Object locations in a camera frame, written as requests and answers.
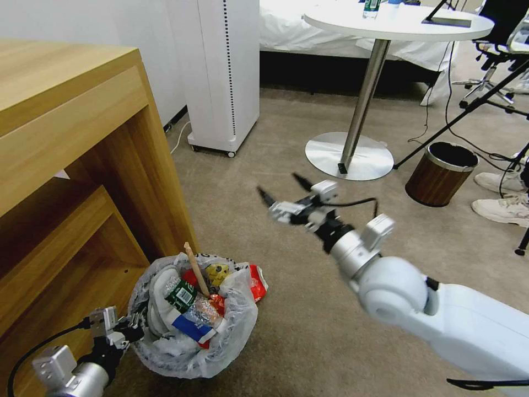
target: green label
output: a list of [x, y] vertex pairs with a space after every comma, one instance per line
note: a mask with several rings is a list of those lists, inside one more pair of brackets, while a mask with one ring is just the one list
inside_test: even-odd
[[197, 290], [185, 280], [180, 280], [175, 289], [165, 297], [180, 313], [185, 313], [195, 302]]
[[365, 0], [364, 10], [365, 11], [378, 11], [380, 0]]

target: wooden stick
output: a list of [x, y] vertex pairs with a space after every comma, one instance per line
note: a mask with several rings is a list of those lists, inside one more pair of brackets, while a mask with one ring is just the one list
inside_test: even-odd
[[193, 273], [195, 273], [195, 276], [197, 277], [200, 290], [207, 298], [209, 298], [209, 290], [208, 290], [208, 287], [206, 286], [206, 282], [204, 281], [204, 277], [202, 277], [202, 273], [200, 272], [200, 267], [198, 267], [198, 263], [197, 263], [197, 260], [195, 259], [195, 254], [193, 253], [193, 250], [189, 246], [188, 242], [186, 242], [183, 245], [183, 248], [186, 250], [186, 254], [187, 254], [187, 257], [189, 258], [189, 263], [191, 264]]

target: wooden desk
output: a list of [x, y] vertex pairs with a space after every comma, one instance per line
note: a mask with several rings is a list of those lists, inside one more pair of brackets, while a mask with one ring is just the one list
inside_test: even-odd
[[[150, 260], [198, 251], [137, 49], [0, 40], [0, 189], [4, 390], [32, 345], [98, 305], [123, 313]], [[79, 357], [90, 333], [57, 343]], [[41, 391], [30, 361], [17, 395]]]

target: white air purifier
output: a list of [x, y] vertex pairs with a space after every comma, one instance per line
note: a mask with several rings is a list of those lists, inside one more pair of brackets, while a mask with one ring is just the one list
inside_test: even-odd
[[172, 0], [193, 150], [233, 157], [259, 117], [259, 0]]

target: white bed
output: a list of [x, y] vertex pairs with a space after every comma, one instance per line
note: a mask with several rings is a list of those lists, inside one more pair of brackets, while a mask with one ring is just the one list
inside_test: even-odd
[[[369, 58], [374, 39], [321, 30], [303, 21], [304, 10], [324, 1], [336, 0], [260, 0], [261, 50]], [[401, 7], [416, 6], [401, 4]], [[445, 53], [446, 46], [445, 42], [424, 43], [394, 40], [391, 42], [387, 59], [404, 60], [431, 71], [442, 72], [429, 98], [429, 102], [433, 103], [436, 99], [448, 94], [446, 69], [449, 64], [450, 51]], [[428, 93], [422, 105], [426, 104], [427, 95]]]

